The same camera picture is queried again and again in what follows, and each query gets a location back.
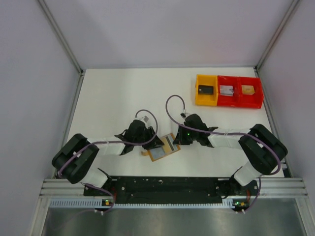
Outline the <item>middle red plastic bin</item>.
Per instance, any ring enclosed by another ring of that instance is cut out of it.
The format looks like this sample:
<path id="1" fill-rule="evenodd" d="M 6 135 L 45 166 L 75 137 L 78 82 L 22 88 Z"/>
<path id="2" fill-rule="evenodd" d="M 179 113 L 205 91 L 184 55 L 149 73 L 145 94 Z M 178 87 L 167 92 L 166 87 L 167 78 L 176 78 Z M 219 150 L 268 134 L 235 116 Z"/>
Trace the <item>middle red plastic bin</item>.
<path id="1" fill-rule="evenodd" d="M 233 86 L 233 96 L 221 96 L 220 85 Z M 240 85 L 238 77 L 218 75 L 218 106 L 236 107 L 240 100 Z"/>

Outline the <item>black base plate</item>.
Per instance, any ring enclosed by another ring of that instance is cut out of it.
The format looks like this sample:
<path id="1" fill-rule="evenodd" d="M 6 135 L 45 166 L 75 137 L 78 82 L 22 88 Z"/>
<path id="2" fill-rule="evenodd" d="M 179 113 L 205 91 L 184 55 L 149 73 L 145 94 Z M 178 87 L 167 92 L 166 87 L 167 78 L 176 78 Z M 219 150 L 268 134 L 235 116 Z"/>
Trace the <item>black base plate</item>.
<path id="1" fill-rule="evenodd" d="M 251 194 L 250 187 L 217 177 L 116 176 L 102 188 L 114 195 L 117 204 L 212 204 Z"/>

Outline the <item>gold card in bin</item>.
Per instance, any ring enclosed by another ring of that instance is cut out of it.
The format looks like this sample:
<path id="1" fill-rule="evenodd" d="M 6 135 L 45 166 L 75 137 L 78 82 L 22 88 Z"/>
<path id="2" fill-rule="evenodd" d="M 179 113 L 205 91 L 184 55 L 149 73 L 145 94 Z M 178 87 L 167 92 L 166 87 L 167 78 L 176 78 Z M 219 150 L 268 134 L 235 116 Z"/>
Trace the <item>gold card in bin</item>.
<path id="1" fill-rule="evenodd" d="M 242 85 L 242 93 L 244 95 L 254 95 L 255 94 L 255 89 L 254 86 L 252 85 Z"/>

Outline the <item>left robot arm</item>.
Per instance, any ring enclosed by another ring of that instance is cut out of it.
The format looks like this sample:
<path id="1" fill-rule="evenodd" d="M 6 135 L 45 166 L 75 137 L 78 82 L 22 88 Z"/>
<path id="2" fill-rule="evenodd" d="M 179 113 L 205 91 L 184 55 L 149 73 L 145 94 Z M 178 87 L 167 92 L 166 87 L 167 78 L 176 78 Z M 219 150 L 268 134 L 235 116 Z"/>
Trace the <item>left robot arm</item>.
<path id="1" fill-rule="evenodd" d="M 136 118 L 128 129 L 113 137 L 95 140 L 75 134 L 53 157 L 52 165 L 60 178 L 72 184 L 93 185 L 99 194 L 106 195 L 111 191 L 112 184 L 105 171 L 92 166 L 98 156 L 121 156 L 133 151 L 135 146 L 151 150 L 163 145 L 153 127 L 148 126 L 143 118 Z"/>

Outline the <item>yellow plastic bin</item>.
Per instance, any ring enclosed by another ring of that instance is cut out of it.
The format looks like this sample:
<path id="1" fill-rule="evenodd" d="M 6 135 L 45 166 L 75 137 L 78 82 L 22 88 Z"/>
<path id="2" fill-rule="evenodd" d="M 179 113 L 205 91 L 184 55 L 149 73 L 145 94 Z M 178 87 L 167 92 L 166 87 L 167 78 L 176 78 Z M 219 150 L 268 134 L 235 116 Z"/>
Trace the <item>yellow plastic bin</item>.
<path id="1" fill-rule="evenodd" d="M 196 75 L 195 82 L 195 105 L 217 106 L 218 102 L 218 76 Z"/>

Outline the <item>black card in bin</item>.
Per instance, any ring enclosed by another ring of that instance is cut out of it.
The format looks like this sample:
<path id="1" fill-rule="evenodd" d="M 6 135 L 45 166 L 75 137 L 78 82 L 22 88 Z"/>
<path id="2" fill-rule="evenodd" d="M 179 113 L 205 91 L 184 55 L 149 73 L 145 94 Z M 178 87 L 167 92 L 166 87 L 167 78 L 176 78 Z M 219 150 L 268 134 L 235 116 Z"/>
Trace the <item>black card in bin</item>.
<path id="1" fill-rule="evenodd" d="M 198 85 L 197 91 L 199 95 L 213 95 L 214 87 L 209 85 Z"/>

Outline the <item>red plastic bin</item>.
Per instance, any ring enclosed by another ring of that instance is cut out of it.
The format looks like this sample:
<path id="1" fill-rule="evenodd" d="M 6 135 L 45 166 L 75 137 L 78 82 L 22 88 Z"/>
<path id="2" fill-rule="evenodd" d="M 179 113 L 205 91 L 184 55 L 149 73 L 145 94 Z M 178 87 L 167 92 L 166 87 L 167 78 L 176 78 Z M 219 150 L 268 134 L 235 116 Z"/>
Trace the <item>red plastic bin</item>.
<path id="1" fill-rule="evenodd" d="M 258 77 L 239 77 L 240 84 L 240 100 L 238 107 L 260 109 L 262 107 L 264 94 L 262 84 Z M 252 85 L 255 89 L 254 95 L 244 95 L 242 93 L 242 85 Z"/>
<path id="2" fill-rule="evenodd" d="M 233 86 L 233 96 L 221 96 L 220 85 Z M 218 106 L 236 107 L 240 100 L 240 85 L 238 77 L 218 75 Z"/>

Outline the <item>silver card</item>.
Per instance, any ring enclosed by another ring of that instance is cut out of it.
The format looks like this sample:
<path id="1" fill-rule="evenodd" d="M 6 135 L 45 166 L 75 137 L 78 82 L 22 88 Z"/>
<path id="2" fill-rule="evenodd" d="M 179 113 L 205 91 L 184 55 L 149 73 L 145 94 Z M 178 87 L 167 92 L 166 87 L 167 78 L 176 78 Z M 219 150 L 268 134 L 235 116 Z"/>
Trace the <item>silver card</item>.
<path id="1" fill-rule="evenodd" d="M 220 85 L 220 94 L 221 96 L 233 96 L 234 95 L 233 86 Z"/>

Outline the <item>aluminium frame rail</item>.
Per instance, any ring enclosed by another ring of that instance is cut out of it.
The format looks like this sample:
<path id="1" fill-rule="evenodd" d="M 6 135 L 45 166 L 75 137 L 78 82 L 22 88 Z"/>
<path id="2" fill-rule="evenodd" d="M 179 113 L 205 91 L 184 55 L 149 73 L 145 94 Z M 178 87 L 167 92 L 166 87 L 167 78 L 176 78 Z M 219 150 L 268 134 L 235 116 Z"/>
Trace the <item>aluminium frame rail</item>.
<path id="1" fill-rule="evenodd" d="M 308 193 L 302 178 L 261 179 L 261 198 L 306 198 Z M 83 197 L 84 185 L 71 184 L 65 179 L 45 179 L 39 196 L 41 198 Z"/>

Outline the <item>right red plastic bin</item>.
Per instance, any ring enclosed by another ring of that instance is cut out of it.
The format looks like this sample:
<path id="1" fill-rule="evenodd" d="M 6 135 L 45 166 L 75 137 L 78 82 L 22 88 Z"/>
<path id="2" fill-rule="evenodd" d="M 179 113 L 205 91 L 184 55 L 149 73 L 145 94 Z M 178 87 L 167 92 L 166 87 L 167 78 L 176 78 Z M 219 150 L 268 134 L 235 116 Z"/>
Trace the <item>right red plastic bin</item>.
<path id="1" fill-rule="evenodd" d="M 240 100 L 238 107 L 260 109 L 262 107 L 264 94 L 262 84 L 258 77 L 239 77 L 240 84 Z M 254 95 L 244 95 L 242 93 L 242 85 L 252 85 L 255 89 Z"/>

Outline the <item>yellow leather card holder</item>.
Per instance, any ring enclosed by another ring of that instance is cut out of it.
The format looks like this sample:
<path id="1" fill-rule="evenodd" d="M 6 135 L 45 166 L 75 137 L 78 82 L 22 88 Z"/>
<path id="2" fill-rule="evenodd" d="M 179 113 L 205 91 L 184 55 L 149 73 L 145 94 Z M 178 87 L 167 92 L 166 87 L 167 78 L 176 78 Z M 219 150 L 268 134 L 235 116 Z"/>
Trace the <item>yellow leather card holder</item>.
<path id="1" fill-rule="evenodd" d="M 159 147 L 159 148 L 155 148 L 155 149 L 151 149 L 151 150 L 147 150 L 147 151 L 141 151 L 141 155 L 144 157 L 149 157 L 152 162 L 155 162 L 155 161 L 158 161 L 158 160 L 160 160 L 164 157 L 167 157 L 171 154 L 166 155 L 164 153 L 162 147 Z"/>

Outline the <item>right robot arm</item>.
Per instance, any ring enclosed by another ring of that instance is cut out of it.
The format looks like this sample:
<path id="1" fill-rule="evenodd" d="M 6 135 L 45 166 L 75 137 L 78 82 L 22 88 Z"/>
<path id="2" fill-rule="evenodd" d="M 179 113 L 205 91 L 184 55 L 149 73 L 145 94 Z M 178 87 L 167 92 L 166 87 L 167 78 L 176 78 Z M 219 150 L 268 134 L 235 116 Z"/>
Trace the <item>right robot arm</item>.
<path id="1" fill-rule="evenodd" d="M 242 150 L 248 161 L 231 177 L 230 190 L 237 195 L 247 190 L 248 184 L 263 175 L 272 175 L 281 168 L 287 156 L 286 146 L 264 125 L 256 124 L 242 130 L 224 130 L 207 127 L 199 115 L 181 113 L 184 119 L 179 124 L 173 144 L 191 145 L 194 141 L 208 148 L 233 148 Z"/>

